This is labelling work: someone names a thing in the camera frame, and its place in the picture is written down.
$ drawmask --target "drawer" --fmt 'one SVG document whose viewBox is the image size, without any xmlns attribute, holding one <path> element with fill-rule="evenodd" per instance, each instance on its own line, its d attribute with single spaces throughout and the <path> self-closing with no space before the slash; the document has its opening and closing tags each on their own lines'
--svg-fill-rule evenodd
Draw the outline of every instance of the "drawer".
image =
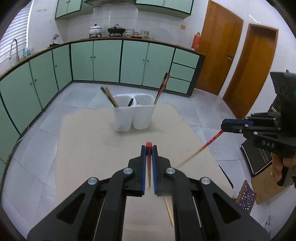
<svg viewBox="0 0 296 241">
<path fill-rule="evenodd" d="M 173 62 L 196 68 L 198 59 L 199 55 L 181 49 L 176 49 Z"/>
<path fill-rule="evenodd" d="M 165 89 L 186 94 L 188 91 L 189 85 L 190 85 L 190 82 L 188 81 L 179 80 L 171 77 Z"/>
<path fill-rule="evenodd" d="M 193 74 L 195 72 L 195 69 L 179 65 L 179 64 L 172 64 L 172 68 L 170 70 L 171 77 L 191 81 Z"/>
</svg>

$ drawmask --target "kitchen countertop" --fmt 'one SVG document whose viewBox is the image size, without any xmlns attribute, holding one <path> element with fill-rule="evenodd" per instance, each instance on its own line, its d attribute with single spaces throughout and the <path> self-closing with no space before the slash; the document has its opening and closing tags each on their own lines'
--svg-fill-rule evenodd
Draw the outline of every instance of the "kitchen countertop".
<svg viewBox="0 0 296 241">
<path fill-rule="evenodd" d="M 174 48 L 178 48 L 181 50 L 185 50 L 194 54 L 198 54 L 198 55 L 203 55 L 202 53 L 196 52 L 192 49 L 183 47 L 181 45 L 177 45 L 177 44 L 171 44 L 171 43 L 167 43 L 167 42 L 162 42 L 162 41 L 158 41 L 158 40 L 150 40 L 150 39 L 137 39 L 137 38 L 130 38 L 130 37 L 94 37 L 94 38 L 87 38 L 87 39 L 77 39 L 77 40 L 73 40 L 73 41 L 67 41 L 64 43 L 61 43 L 59 45 L 53 46 L 53 47 L 48 47 L 46 49 L 40 50 L 37 53 L 32 54 L 31 56 L 22 59 L 21 61 L 19 61 L 16 65 L 10 67 L 7 71 L 5 71 L 2 75 L 0 75 L 0 81 L 6 77 L 9 73 L 11 73 L 13 70 L 15 70 L 16 68 L 18 68 L 19 66 L 21 66 L 22 64 L 30 61 L 31 59 L 46 53 L 48 51 L 51 51 L 55 48 L 64 46 L 64 45 L 68 45 L 68 44 L 74 44 L 74 43 L 80 43 L 80 42 L 88 42 L 88 41 L 98 41 L 98 40 L 112 40 L 112 39 L 117 39 L 117 40 L 131 40 L 131 41 L 141 41 L 141 42 L 147 42 L 147 43 L 155 43 L 155 44 L 161 44 L 161 45 L 166 45 L 166 46 L 170 46 L 170 47 L 174 47 Z"/>
</svg>

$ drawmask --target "double utensil holder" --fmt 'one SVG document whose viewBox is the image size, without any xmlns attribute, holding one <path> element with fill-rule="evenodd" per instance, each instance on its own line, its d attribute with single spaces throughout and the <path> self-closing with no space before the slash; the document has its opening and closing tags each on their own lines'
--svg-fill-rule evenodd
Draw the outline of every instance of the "double utensil holder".
<svg viewBox="0 0 296 241">
<path fill-rule="evenodd" d="M 136 130 L 147 129 L 155 109 L 154 97 L 149 94 L 120 94 L 113 96 L 118 108 L 113 108 L 114 129 L 117 132 L 129 131 L 131 124 Z"/>
</svg>

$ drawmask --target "cardboard sheet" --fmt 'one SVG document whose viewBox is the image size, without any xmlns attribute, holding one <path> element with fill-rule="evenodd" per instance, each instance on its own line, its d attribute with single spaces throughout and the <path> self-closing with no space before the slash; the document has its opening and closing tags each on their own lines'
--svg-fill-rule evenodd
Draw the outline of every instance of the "cardboard sheet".
<svg viewBox="0 0 296 241">
<path fill-rule="evenodd" d="M 158 154 L 177 166 L 202 145 L 201 139 L 169 104 L 158 104 L 150 127 L 117 133 L 112 108 L 85 110 L 66 115 L 56 156 L 57 204 L 89 177 L 106 179 L 140 156 L 141 145 L 152 142 Z M 230 197 L 233 190 L 207 149 L 180 168 L 188 177 L 209 177 Z M 142 198 L 128 197 L 123 240 L 174 240 L 174 228 L 162 197 L 153 185 Z"/>
</svg>

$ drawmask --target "green cabinet door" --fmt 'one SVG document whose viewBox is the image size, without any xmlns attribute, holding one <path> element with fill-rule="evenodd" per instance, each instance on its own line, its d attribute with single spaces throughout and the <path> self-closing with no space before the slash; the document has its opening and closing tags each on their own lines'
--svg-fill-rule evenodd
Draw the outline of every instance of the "green cabinet door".
<svg viewBox="0 0 296 241">
<path fill-rule="evenodd" d="M 93 41 L 71 44 L 71 55 L 74 80 L 94 80 Z"/>
<path fill-rule="evenodd" d="M 29 63 L 21 65 L 1 80 L 0 91 L 12 121 L 22 133 L 41 112 Z"/>
<path fill-rule="evenodd" d="M 136 3 L 163 6 L 164 0 L 137 0 Z"/>
<path fill-rule="evenodd" d="M 193 0 L 165 0 L 165 7 L 190 13 Z"/>
<path fill-rule="evenodd" d="M 63 89 L 72 81 L 69 45 L 56 48 L 52 51 L 54 71 L 59 90 Z"/>
<path fill-rule="evenodd" d="M 174 48 L 149 44 L 143 85 L 159 88 L 163 77 L 170 69 Z"/>
<path fill-rule="evenodd" d="M 59 0 L 57 4 L 56 18 L 67 14 L 68 0 Z"/>
<path fill-rule="evenodd" d="M 119 82 L 121 40 L 94 41 L 94 80 Z"/>
<path fill-rule="evenodd" d="M 35 89 L 44 109 L 58 92 L 54 75 L 52 52 L 48 51 L 30 60 L 31 73 Z"/>
<path fill-rule="evenodd" d="M 79 11 L 81 8 L 82 0 L 68 0 L 67 13 Z"/>
<path fill-rule="evenodd" d="M 147 47 L 145 42 L 123 42 L 120 83 L 142 84 Z"/>
<path fill-rule="evenodd" d="M 15 146 L 19 134 L 11 123 L 2 101 L 0 100 L 0 158 L 6 163 L 8 157 Z"/>
</svg>

